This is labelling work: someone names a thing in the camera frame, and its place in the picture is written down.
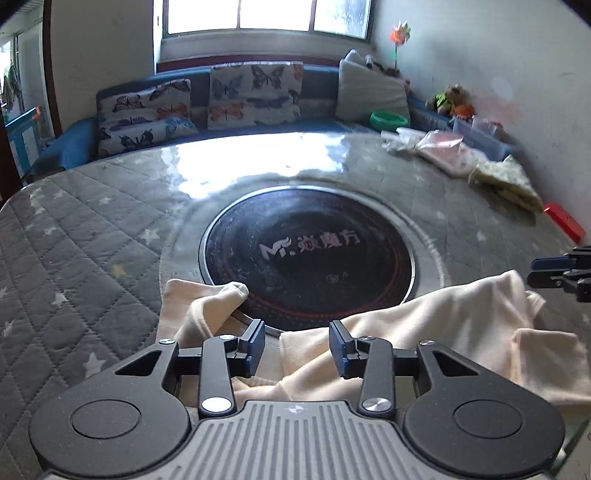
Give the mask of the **butterfly cushion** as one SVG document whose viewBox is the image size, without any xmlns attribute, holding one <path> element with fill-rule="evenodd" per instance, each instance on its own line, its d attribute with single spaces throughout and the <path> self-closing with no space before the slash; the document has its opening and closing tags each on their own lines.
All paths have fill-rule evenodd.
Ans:
<svg viewBox="0 0 591 480">
<path fill-rule="evenodd" d="M 211 68 L 207 128 L 270 126 L 301 119 L 301 62 L 246 62 Z"/>
<path fill-rule="evenodd" d="M 190 100 L 189 79 L 99 100 L 98 156 L 109 157 L 197 135 Z"/>
</svg>

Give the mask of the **white plush toy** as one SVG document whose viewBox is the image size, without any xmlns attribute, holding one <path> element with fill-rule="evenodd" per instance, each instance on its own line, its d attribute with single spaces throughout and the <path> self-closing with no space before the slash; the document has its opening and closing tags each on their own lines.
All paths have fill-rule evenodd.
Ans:
<svg viewBox="0 0 591 480">
<path fill-rule="evenodd" d="M 356 49 L 349 50 L 349 52 L 344 57 L 344 61 L 360 66 L 365 66 L 366 68 L 373 71 L 379 71 L 381 73 L 385 72 L 385 67 L 372 55 L 362 56 Z"/>
</svg>

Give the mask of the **right butterfly cushion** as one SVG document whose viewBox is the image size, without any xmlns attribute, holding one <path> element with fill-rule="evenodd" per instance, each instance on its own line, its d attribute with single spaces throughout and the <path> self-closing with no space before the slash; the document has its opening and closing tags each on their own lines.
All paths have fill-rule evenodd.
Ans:
<svg viewBox="0 0 591 480">
<path fill-rule="evenodd" d="M 211 68 L 207 128 L 270 126 L 301 119 L 301 62 L 246 62 Z"/>
</svg>

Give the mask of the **clear plastic storage box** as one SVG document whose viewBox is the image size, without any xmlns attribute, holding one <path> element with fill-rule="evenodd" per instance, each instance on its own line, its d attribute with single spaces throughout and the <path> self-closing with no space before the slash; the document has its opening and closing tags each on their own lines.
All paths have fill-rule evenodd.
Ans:
<svg viewBox="0 0 591 480">
<path fill-rule="evenodd" d="M 463 141 L 471 148 L 482 151 L 489 160 L 502 162 L 512 154 L 512 146 L 479 130 L 462 119 L 454 117 L 450 121 L 452 132 L 463 137 Z"/>
</svg>

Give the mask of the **window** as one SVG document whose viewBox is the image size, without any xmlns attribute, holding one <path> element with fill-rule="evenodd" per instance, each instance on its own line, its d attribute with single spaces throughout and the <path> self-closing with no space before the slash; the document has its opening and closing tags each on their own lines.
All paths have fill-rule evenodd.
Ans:
<svg viewBox="0 0 591 480">
<path fill-rule="evenodd" d="M 320 32 L 365 40 L 373 3 L 367 0 L 171 0 L 163 3 L 165 33 L 225 30 Z"/>
</svg>

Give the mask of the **folded yellow green blanket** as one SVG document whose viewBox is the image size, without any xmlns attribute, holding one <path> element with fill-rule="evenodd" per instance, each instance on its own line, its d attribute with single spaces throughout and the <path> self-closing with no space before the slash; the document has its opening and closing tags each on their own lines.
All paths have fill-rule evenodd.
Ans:
<svg viewBox="0 0 591 480">
<path fill-rule="evenodd" d="M 519 161 L 508 155 L 502 162 L 477 164 L 469 182 L 491 189 L 500 197 L 534 214 L 543 212 L 543 202 Z"/>
</svg>

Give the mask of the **blue cabinet in doorway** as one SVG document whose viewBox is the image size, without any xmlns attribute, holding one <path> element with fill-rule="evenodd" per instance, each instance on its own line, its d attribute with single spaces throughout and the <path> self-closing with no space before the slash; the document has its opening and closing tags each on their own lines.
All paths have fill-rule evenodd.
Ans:
<svg viewBox="0 0 591 480">
<path fill-rule="evenodd" d="M 41 109 L 34 107 L 9 121 L 5 127 L 9 145 L 20 178 L 37 161 L 42 150 L 38 122 Z"/>
</svg>

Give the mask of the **colourful paper pinwheel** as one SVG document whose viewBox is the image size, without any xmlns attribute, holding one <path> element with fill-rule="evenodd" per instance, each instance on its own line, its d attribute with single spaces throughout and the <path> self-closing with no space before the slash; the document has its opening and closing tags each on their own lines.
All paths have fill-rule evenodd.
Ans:
<svg viewBox="0 0 591 480">
<path fill-rule="evenodd" d="M 391 29 L 389 40 L 393 44 L 393 61 L 394 61 L 394 73 L 399 73 L 398 68 L 398 56 L 399 48 L 404 46 L 411 38 L 411 27 L 408 22 L 399 22 L 396 26 Z"/>
</svg>

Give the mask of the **teddy bear toy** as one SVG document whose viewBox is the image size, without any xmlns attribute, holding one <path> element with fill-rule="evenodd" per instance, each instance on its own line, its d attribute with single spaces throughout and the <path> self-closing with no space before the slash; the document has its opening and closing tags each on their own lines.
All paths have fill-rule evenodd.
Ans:
<svg viewBox="0 0 591 480">
<path fill-rule="evenodd" d="M 476 115 L 475 107 L 469 102 L 468 92 L 460 84 L 447 86 L 444 92 L 428 100 L 425 107 L 439 115 L 465 121 L 471 121 Z"/>
</svg>

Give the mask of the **cream sweatshirt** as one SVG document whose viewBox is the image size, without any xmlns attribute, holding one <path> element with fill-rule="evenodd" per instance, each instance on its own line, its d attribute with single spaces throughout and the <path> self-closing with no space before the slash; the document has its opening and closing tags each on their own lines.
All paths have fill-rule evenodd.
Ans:
<svg viewBox="0 0 591 480">
<path fill-rule="evenodd" d="M 169 280 L 157 339 L 190 348 L 215 335 L 235 333 L 238 324 L 231 314 L 245 303 L 248 292 L 239 282 L 208 286 Z M 587 351 L 573 333 L 535 328 L 544 306 L 544 298 L 528 290 L 516 271 L 507 271 L 349 316 L 342 323 L 353 336 L 384 338 L 400 349 L 413 349 L 427 339 L 439 342 L 541 396 L 576 429 L 590 416 Z M 259 372 L 233 381 L 239 404 L 359 399 L 360 380 L 339 377 L 325 327 L 281 333 L 279 354 L 265 362 L 280 368 L 280 374 Z"/>
</svg>

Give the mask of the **green plastic bowl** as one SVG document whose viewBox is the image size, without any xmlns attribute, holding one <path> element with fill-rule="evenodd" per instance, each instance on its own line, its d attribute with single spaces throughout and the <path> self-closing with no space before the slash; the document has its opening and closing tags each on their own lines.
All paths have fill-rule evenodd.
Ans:
<svg viewBox="0 0 591 480">
<path fill-rule="evenodd" d="M 370 115 L 370 125 L 378 131 L 396 132 L 398 128 L 408 127 L 410 121 L 403 115 L 378 110 Z"/>
</svg>

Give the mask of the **red plastic stool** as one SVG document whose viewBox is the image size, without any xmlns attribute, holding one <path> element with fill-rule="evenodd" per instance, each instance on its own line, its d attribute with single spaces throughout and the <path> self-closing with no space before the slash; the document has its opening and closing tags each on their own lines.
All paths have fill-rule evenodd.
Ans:
<svg viewBox="0 0 591 480">
<path fill-rule="evenodd" d="M 586 237 L 585 229 L 560 204 L 550 202 L 544 205 L 543 212 L 576 244 L 581 245 Z"/>
</svg>

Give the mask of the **pink white packaged garment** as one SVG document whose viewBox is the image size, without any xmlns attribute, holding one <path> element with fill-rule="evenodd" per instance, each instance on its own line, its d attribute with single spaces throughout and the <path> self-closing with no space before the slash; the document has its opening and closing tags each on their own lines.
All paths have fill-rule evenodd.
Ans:
<svg viewBox="0 0 591 480">
<path fill-rule="evenodd" d="M 399 128 L 381 131 L 381 139 L 389 154 L 421 157 L 454 178 L 468 178 L 483 159 L 483 153 L 466 145 L 461 135 L 448 131 Z"/>
</svg>

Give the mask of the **round black induction cooktop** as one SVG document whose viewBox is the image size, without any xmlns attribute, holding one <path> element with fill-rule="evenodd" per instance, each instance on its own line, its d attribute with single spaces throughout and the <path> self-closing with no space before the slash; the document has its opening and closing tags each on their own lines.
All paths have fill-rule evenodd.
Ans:
<svg viewBox="0 0 591 480">
<path fill-rule="evenodd" d="M 240 315 L 276 331 L 400 305 L 417 271 L 391 211 L 315 186 L 259 190 L 230 204 L 202 237 L 199 267 L 211 285 L 245 284 Z"/>
</svg>

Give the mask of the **grey pillow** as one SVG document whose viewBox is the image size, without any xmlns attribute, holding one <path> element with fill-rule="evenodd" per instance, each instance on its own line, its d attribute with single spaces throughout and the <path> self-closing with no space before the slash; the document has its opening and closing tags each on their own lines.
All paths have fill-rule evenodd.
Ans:
<svg viewBox="0 0 591 480">
<path fill-rule="evenodd" d="M 402 80 L 370 70 L 365 65 L 339 62 L 339 86 L 335 117 L 367 122 L 374 111 L 388 111 L 410 119 L 407 91 Z"/>
</svg>

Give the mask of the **blue sofa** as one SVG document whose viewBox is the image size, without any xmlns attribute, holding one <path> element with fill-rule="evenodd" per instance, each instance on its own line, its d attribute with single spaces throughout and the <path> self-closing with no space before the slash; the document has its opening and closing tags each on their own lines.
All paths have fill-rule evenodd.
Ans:
<svg viewBox="0 0 591 480">
<path fill-rule="evenodd" d="M 218 138 L 233 135 L 250 135 L 259 133 L 285 132 L 356 132 L 367 131 L 368 120 L 342 122 L 335 118 L 338 100 L 339 69 L 335 66 L 304 64 L 303 90 L 300 105 L 303 118 L 300 122 L 286 126 L 253 126 L 238 129 L 208 130 L 206 127 L 207 103 L 209 100 L 209 73 L 211 68 L 196 67 L 184 70 L 169 71 L 143 79 L 114 85 L 98 91 L 95 103 L 113 96 L 119 98 L 128 93 L 154 87 L 158 84 L 186 78 L 191 83 L 190 107 L 191 121 L 197 131 L 184 140 L 186 142 L 200 139 Z M 24 175 L 24 181 L 33 183 L 46 176 L 88 164 L 100 158 L 98 114 L 81 119 L 72 124 L 53 144 L 48 147 Z"/>
</svg>

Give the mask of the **grey quilted star table mat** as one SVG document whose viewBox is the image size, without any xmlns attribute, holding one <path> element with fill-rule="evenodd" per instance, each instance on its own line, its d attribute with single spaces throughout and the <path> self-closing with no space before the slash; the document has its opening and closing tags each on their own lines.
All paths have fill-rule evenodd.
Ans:
<svg viewBox="0 0 591 480">
<path fill-rule="evenodd" d="M 465 284 L 570 250 L 534 215 L 376 133 L 226 137 L 115 156 L 52 175 L 1 210 L 1 475 L 34 479 L 28 424 L 44 400 L 150 345 L 171 278 L 198 281 L 209 223 L 262 189 L 311 185 L 391 214 L 416 291 Z"/>
</svg>

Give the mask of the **left butterfly cushion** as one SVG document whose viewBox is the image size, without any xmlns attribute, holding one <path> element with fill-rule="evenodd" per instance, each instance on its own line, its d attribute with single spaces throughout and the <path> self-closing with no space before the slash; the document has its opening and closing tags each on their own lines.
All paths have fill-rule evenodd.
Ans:
<svg viewBox="0 0 591 480">
<path fill-rule="evenodd" d="M 98 156 L 109 157 L 197 135 L 190 100 L 189 79 L 99 100 Z"/>
</svg>

